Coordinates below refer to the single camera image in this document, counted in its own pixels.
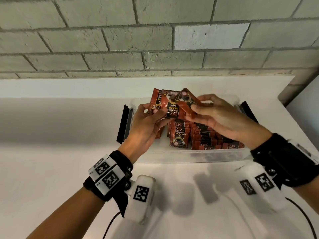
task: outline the person's left hand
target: person's left hand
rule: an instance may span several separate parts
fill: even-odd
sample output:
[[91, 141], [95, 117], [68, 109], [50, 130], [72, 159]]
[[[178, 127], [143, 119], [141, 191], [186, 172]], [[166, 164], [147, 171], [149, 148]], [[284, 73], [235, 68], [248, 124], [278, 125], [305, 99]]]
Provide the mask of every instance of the person's left hand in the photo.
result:
[[140, 104], [133, 117], [130, 134], [119, 147], [123, 153], [133, 163], [145, 153], [155, 140], [155, 136], [160, 128], [164, 127], [170, 119], [162, 119], [168, 109], [162, 108], [153, 115], [147, 114], [149, 103]]

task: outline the white table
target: white table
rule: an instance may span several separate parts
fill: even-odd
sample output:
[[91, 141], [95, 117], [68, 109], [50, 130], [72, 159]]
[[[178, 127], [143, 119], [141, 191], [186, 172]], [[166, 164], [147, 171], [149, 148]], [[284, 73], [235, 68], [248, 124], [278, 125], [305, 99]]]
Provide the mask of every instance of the white table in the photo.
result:
[[[262, 125], [318, 155], [275, 97], [239, 96]], [[128, 102], [127, 98], [0, 99], [3, 238], [25, 238], [81, 187], [88, 168], [118, 147], [119, 104]], [[118, 217], [106, 238], [312, 238], [307, 221], [293, 205], [277, 216], [249, 209], [233, 186], [233, 170], [243, 163], [135, 164], [133, 179], [145, 174], [158, 182], [153, 217], [147, 226]], [[282, 191], [304, 209], [319, 234], [319, 216], [292, 189]], [[114, 201], [106, 203], [84, 238], [101, 238], [117, 212]]]

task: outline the person's right arm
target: person's right arm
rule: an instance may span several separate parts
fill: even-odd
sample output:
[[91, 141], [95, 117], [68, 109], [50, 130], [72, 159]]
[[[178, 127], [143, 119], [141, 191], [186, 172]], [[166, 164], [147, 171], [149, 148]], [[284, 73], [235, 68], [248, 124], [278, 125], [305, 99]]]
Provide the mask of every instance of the person's right arm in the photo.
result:
[[[212, 107], [192, 105], [196, 116], [186, 116], [189, 121], [212, 127], [216, 132], [255, 149], [271, 136], [272, 132], [254, 122], [248, 116], [214, 94], [198, 97], [201, 101], [212, 101]], [[293, 188], [319, 214], [319, 176], [312, 182]]]

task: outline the black cable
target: black cable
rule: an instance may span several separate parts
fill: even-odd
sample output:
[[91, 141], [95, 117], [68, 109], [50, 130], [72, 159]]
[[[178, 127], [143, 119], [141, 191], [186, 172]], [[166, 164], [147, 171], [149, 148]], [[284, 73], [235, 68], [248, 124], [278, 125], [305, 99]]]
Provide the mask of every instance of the black cable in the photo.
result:
[[121, 213], [122, 213], [122, 211], [120, 211], [120, 212], [116, 213], [116, 215], [113, 217], [113, 219], [111, 220], [110, 224], [108, 225], [108, 227], [107, 227], [107, 229], [106, 229], [106, 231], [105, 231], [104, 236], [103, 236], [103, 238], [102, 238], [102, 239], [104, 239], [104, 238], [105, 238], [106, 233], [107, 233], [107, 231], [110, 229], [110, 226], [111, 226], [112, 222], [113, 222], [113, 221], [115, 220], [115, 218], [116, 218], [119, 214], [121, 214]]
[[313, 227], [311, 221], [309, 220], [309, 217], [307, 216], [307, 214], [306, 214], [306, 213], [303, 211], [303, 209], [301, 209], [301, 207], [300, 207], [299, 205], [297, 205], [294, 201], [292, 201], [291, 199], [289, 199], [289, 198], [287, 198], [287, 197], [286, 197], [286, 200], [287, 200], [287, 201], [290, 201], [291, 203], [293, 203], [293, 204], [301, 211], [301, 213], [303, 213], [303, 215], [304, 215], [305, 218], [307, 219], [308, 224], [309, 224], [309, 226], [310, 226], [310, 228], [311, 228], [311, 231], [312, 231], [312, 234], [313, 234], [313, 236], [314, 236], [314, 239], [317, 239], [317, 235], [316, 235], [315, 229], [314, 229], [314, 227]]

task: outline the clear plastic bin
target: clear plastic bin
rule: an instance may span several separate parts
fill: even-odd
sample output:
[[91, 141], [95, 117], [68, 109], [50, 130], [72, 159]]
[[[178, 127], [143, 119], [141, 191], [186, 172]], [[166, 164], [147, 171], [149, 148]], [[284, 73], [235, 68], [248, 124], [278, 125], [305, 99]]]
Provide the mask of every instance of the clear plastic bin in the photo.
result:
[[[232, 105], [239, 104], [239, 98], [234, 95], [218, 95]], [[149, 103], [150, 97], [132, 99], [130, 107], [136, 111], [139, 104]], [[143, 154], [138, 162], [142, 163], [193, 163], [193, 162], [226, 162], [245, 159], [249, 154], [248, 148], [191, 150], [176, 148], [169, 145], [167, 126], [160, 139], [156, 139], [149, 150]]]

